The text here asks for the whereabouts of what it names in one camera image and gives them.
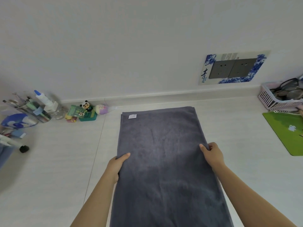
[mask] towel label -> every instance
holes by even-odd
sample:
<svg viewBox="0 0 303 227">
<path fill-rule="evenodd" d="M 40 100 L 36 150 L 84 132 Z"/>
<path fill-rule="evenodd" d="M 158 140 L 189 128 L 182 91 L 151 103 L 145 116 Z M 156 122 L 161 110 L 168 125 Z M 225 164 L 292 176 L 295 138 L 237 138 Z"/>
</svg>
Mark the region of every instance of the towel label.
<svg viewBox="0 0 303 227">
<path fill-rule="evenodd" d="M 130 115 L 128 118 L 129 118 L 129 119 L 137 118 L 137 114 L 135 114 L 135 115 Z"/>
</svg>

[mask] forearm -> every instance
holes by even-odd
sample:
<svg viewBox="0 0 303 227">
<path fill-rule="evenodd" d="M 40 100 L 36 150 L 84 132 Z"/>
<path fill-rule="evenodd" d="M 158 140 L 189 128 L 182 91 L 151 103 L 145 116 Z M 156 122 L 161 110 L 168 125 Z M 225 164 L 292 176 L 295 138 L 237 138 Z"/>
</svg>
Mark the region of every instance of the forearm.
<svg viewBox="0 0 303 227">
<path fill-rule="evenodd" d="M 105 227 L 114 184 L 111 177 L 102 175 L 71 227 Z"/>
<path fill-rule="evenodd" d="M 225 164 L 213 167 L 245 227 L 293 227 L 289 219 L 247 186 Z"/>
</svg>

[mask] hand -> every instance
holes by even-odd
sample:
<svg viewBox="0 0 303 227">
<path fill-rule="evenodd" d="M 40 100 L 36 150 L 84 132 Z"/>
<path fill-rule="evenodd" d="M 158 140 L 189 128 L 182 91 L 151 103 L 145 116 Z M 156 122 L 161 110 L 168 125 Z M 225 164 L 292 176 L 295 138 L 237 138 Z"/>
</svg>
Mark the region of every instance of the hand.
<svg viewBox="0 0 303 227">
<path fill-rule="evenodd" d="M 202 144 L 199 145 L 201 151 L 208 164 L 214 169 L 217 165 L 224 165 L 224 158 L 221 150 L 216 143 L 209 143 L 209 149 L 207 150 Z"/>
<path fill-rule="evenodd" d="M 104 175 L 108 175 L 116 183 L 119 179 L 118 172 L 120 171 L 122 164 L 125 160 L 130 157 L 131 153 L 127 153 L 120 158 L 113 157 L 107 164 L 107 167 L 104 171 Z"/>
</svg>

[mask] blue and white pattern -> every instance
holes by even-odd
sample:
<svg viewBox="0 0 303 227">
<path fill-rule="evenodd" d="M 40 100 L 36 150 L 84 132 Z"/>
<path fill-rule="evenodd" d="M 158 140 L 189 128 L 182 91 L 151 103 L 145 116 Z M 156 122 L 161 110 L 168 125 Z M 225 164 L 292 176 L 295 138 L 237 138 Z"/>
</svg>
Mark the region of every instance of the blue and white pattern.
<svg viewBox="0 0 303 227">
<path fill-rule="evenodd" d="M 207 55 L 204 65 L 213 64 L 216 61 L 216 59 L 215 59 L 216 56 L 217 56 L 216 54 Z"/>
<path fill-rule="evenodd" d="M 239 83 L 239 82 L 249 82 L 254 78 L 255 74 L 258 72 L 264 61 L 266 60 L 265 54 L 260 54 L 257 56 L 257 60 L 253 66 L 253 68 L 248 73 L 248 76 L 245 77 L 233 77 L 233 78 L 225 78 L 221 80 L 218 84 L 226 84 L 226 83 Z"/>
</svg>

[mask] green mouse pad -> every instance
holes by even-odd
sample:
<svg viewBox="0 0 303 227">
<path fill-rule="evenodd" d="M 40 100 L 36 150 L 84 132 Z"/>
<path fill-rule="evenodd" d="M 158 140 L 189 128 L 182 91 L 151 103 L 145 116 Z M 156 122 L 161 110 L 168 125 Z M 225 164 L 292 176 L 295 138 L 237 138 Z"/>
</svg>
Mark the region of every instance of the green mouse pad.
<svg viewBox="0 0 303 227">
<path fill-rule="evenodd" d="M 271 128 L 293 156 L 303 156 L 303 118 L 301 115 L 263 113 Z"/>
</svg>

